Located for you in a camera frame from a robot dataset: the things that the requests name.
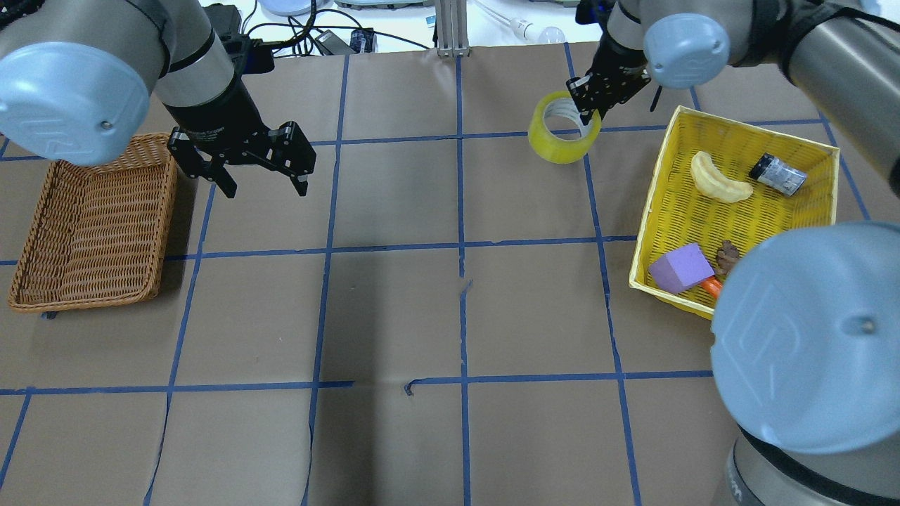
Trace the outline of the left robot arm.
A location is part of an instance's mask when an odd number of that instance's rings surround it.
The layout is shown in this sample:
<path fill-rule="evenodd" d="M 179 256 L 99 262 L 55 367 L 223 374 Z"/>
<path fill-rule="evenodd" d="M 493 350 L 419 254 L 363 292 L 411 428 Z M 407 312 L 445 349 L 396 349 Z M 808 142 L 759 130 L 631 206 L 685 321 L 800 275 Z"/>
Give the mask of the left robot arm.
<path fill-rule="evenodd" d="M 121 156 L 157 96 L 184 175 L 234 197 L 230 166 L 287 177 L 299 196 L 317 154 L 296 122 L 264 123 L 244 74 L 273 70 L 258 41 L 229 49 L 196 1 L 4 1 L 2 134 L 80 166 Z"/>

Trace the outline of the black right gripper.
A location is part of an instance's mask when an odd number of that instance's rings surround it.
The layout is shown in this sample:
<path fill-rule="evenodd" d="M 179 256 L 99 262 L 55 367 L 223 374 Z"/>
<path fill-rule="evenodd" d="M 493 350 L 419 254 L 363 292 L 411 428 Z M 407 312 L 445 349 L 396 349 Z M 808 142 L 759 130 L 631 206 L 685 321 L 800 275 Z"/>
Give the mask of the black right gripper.
<path fill-rule="evenodd" d="M 589 69 L 583 76 L 567 80 L 581 124 L 589 125 L 597 113 L 604 117 L 639 93 L 650 82 L 646 65 L 642 49 L 626 47 L 610 35 L 601 36 Z"/>

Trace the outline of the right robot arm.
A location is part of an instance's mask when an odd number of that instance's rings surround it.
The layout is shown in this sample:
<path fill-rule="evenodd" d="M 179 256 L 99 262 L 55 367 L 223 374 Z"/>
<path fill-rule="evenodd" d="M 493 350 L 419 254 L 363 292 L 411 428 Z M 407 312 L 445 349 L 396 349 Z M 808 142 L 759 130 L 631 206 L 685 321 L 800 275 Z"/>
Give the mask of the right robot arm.
<path fill-rule="evenodd" d="M 898 23 L 875 1 L 582 1 L 598 23 L 587 122 L 655 80 L 774 62 L 898 193 Z M 898 224 L 779 233 L 730 272 L 712 318 L 717 390 L 740 429 L 714 505 L 898 503 Z"/>

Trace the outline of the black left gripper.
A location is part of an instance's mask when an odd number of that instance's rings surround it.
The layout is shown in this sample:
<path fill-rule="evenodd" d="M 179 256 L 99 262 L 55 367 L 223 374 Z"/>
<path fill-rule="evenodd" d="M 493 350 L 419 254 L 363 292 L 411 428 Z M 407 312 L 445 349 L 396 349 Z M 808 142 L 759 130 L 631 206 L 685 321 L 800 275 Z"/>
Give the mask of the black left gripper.
<path fill-rule="evenodd" d="M 240 77 L 199 105 L 167 103 L 166 109 L 176 122 L 167 147 L 187 176 L 207 179 L 233 199 L 238 185 L 227 167 L 256 164 L 287 176 L 299 197 L 307 195 L 315 149 L 296 122 L 269 128 Z"/>

